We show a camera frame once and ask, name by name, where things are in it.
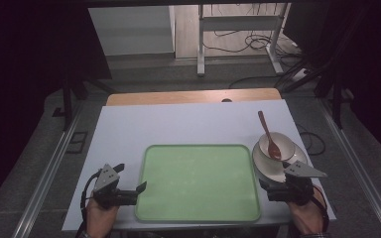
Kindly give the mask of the white ceramic bowl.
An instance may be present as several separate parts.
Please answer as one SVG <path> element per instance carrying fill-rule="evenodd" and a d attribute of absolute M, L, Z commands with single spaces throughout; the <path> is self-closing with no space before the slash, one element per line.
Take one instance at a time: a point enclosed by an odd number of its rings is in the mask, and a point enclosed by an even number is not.
<path fill-rule="evenodd" d="M 281 161 L 289 160 L 295 153 L 294 142 L 286 135 L 278 132 L 271 132 L 270 136 L 273 142 L 277 145 L 281 153 Z M 258 147 L 261 153 L 268 159 L 275 161 L 275 158 L 271 157 L 268 151 L 269 138 L 266 134 L 262 135 L 258 141 Z"/>

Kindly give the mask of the white power strip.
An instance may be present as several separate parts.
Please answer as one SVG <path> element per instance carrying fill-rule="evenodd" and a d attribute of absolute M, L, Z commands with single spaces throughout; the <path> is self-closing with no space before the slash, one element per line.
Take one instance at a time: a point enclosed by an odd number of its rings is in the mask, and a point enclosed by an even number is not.
<path fill-rule="evenodd" d="M 299 81 L 300 79 L 302 79 L 310 73 L 311 71 L 309 69 L 302 68 L 292 77 L 292 81 Z"/>

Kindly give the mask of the black metal stand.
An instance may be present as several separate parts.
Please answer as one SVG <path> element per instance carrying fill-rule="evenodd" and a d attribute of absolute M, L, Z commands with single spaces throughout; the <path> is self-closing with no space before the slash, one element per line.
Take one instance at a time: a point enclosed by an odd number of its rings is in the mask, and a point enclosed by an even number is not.
<path fill-rule="evenodd" d="M 323 66 L 314 69 L 311 73 L 302 77 L 298 81 L 292 83 L 289 86 L 285 86 L 282 91 L 284 93 L 291 92 L 302 85 L 319 78 L 319 82 L 314 90 L 314 95 L 319 98 L 326 97 L 330 91 L 332 91 L 331 98 L 331 118 L 336 126 L 341 129 L 342 124 L 340 120 L 341 115 L 341 80 L 336 75 L 336 64 L 333 60 L 330 60 Z"/>
<path fill-rule="evenodd" d="M 85 100 L 88 97 L 88 90 L 85 88 L 86 82 L 96 86 L 108 94 L 118 93 L 118 90 L 104 84 L 98 79 L 89 77 L 86 74 L 66 75 L 62 80 L 63 108 L 57 108 L 53 114 L 54 117 L 64 118 L 64 131 L 68 129 L 73 121 L 71 94 L 73 93 L 79 100 Z"/>

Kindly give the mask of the person's left hand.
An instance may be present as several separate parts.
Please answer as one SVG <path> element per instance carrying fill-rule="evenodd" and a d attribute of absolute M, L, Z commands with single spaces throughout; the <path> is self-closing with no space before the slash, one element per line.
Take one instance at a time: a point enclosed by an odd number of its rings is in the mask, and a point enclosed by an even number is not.
<path fill-rule="evenodd" d="M 93 198 L 86 206 L 86 233 L 91 238 L 105 238 L 111 231 L 119 207 L 102 208 Z"/>

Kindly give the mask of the white metal table frame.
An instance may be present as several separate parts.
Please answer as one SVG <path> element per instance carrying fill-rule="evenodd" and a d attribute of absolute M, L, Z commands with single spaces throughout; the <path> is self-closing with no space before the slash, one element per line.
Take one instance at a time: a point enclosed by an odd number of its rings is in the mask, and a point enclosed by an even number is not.
<path fill-rule="evenodd" d="M 255 49 L 254 44 L 261 42 L 260 49 L 264 49 L 276 74 L 284 73 L 282 65 L 278 59 L 277 47 L 282 27 L 285 22 L 285 15 L 288 10 L 288 3 L 276 4 L 272 15 L 260 15 L 261 5 L 253 5 L 246 15 L 237 16 L 205 16 L 204 6 L 198 5 L 198 46 L 197 46 L 197 69 L 198 76 L 205 75 L 205 51 L 215 50 L 227 53 L 240 53 L 246 49 Z M 204 43 L 206 33 L 218 34 L 219 37 L 226 37 L 232 34 L 247 32 L 245 47 L 241 50 L 227 50 L 218 47 L 210 47 Z"/>

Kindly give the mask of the aluminium floor rail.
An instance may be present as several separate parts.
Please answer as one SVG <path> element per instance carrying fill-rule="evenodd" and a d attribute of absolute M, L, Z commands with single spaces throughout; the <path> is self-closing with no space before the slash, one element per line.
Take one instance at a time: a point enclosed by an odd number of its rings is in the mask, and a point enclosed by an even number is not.
<path fill-rule="evenodd" d="M 67 129 L 63 132 L 61 138 L 58 141 L 52 156 L 46 165 L 39 182 L 11 236 L 11 238 L 28 238 L 36 219 L 40 213 L 41 207 L 44 204 L 46 196 L 51 188 L 53 180 L 60 167 L 62 159 L 64 157 L 66 148 L 73 135 L 73 132 L 78 123 L 79 115 L 83 108 L 83 102 L 78 102 L 74 106 L 72 113 L 72 121 L 67 126 Z"/>
<path fill-rule="evenodd" d="M 344 153 L 345 158 L 347 159 L 351 169 L 353 170 L 354 175 L 356 176 L 356 179 L 358 180 L 365 196 L 370 202 L 371 207 L 374 213 L 377 215 L 377 218 L 381 224 L 381 194 L 377 190 L 375 184 L 368 175 L 367 171 L 364 169 L 359 157 L 357 156 L 351 143 L 346 137 L 344 131 L 340 129 L 337 126 L 337 124 L 333 121 L 331 109 L 326 104 L 326 101 L 324 99 L 319 99 L 318 104 L 328 127 L 330 128 L 333 136 L 335 137 L 337 144 Z"/>

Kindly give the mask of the white cabinet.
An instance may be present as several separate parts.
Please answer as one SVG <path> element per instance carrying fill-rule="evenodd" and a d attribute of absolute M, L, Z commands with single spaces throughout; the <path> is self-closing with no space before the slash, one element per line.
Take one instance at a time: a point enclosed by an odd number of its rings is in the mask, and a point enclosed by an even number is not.
<path fill-rule="evenodd" d="M 174 11 L 169 6 L 89 8 L 106 56 L 175 51 Z"/>

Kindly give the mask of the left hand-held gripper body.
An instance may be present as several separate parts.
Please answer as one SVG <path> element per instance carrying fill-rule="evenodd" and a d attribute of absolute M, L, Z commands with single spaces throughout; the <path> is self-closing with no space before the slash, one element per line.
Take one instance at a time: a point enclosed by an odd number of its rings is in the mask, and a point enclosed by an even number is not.
<path fill-rule="evenodd" d="M 101 169 L 93 189 L 93 199 L 104 209 L 112 206 L 135 205 L 138 197 L 136 191 L 120 190 L 117 187 L 120 175 L 113 168 L 105 164 Z"/>

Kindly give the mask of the green plastic tray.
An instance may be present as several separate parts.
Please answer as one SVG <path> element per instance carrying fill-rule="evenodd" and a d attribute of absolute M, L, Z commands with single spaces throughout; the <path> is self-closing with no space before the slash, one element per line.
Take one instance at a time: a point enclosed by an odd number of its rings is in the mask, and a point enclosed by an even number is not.
<path fill-rule="evenodd" d="M 146 222 L 251 222 L 261 216 L 249 150 L 243 145 L 153 145 L 135 214 Z"/>

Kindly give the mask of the black floor socket plate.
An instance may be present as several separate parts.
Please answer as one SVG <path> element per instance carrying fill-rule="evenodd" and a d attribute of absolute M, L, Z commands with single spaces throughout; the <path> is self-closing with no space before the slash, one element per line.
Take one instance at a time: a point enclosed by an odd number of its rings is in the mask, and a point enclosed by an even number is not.
<path fill-rule="evenodd" d="M 69 140 L 69 143 L 65 152 L 67 154 L 74 154 L 74 155 L 81 154 L 85 146 L 87 135 L 88 135 L 87 131 L 74 132 Z"/>

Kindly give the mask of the brown wooden spoon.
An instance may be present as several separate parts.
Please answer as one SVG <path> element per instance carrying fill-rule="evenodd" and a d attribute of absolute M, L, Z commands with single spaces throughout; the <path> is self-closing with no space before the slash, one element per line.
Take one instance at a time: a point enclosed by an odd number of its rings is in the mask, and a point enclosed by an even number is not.
<path fill-rule="evenodd" d="M 270 131 L 268 129 L 268 126 L 267 126 L 267 123 L 266 123 L 266 120 L 264 117 L 264 113 L 262 111 L 259 111 L 258 117 L 259 117 L 259 120 L 261 122 L 263 129 L 265 130 L 265 134 L 266 134 L 268 141 L 269 141 L 269 145 L 268 145 L 269 157 L 271 159 L 276 160 L 276 161 L 280 161 L 281 160 L 281 151 L 271 137 Z"/>

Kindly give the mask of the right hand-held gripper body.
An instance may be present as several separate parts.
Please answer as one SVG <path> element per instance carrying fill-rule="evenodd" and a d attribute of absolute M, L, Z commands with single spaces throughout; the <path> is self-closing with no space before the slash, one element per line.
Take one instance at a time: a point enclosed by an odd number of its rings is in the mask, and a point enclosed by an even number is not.
<path fill-rule="evenodd" d="M 307 204 L 314 196 L 313 178 L 326 178 L 327 174 L 303 162 L 295 161 L 284 169 L 285 181 L 273 185 L 267 192 L 270 201 L 294 202 L 297 205 Z"/>

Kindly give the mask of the person's right hand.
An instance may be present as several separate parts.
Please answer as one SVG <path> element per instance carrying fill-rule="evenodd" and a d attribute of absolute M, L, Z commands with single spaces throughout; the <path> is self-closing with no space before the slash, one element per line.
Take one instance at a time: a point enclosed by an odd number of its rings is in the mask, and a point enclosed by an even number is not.
<path fill-rule="evenodd" d="M 305 205 L 297 205 L 294 202 L 288 202 L 293 223 L 297 228 L 299 238 L 329 238 L 330 234 L 325 231 L 324 213 L 326 203 L 321 189 L 314 188 L 314 200 Z"/>

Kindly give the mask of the white round plate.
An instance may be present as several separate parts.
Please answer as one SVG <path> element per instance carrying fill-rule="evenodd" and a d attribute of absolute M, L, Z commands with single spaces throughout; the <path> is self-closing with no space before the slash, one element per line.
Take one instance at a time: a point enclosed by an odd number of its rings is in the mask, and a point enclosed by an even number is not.
<path fill-rule="evenodd" d="M 256 143 L 252 152 L 252 158 L 257 170 L 264 175 L 266 178 L 271 179 L 276 182 L 284 182 L 285 174 L 283 164 L 279 161 L 270 159 L 264 154 L 264 147 L 267 143 Z M 278 144 L 282 159 L 290 164 L 295 161 L 300 161 L 303 163 L 308 162 L 308 158 L 304 151 L 297 145 L 291 142 L 290 144 L 282 147 Z"/>

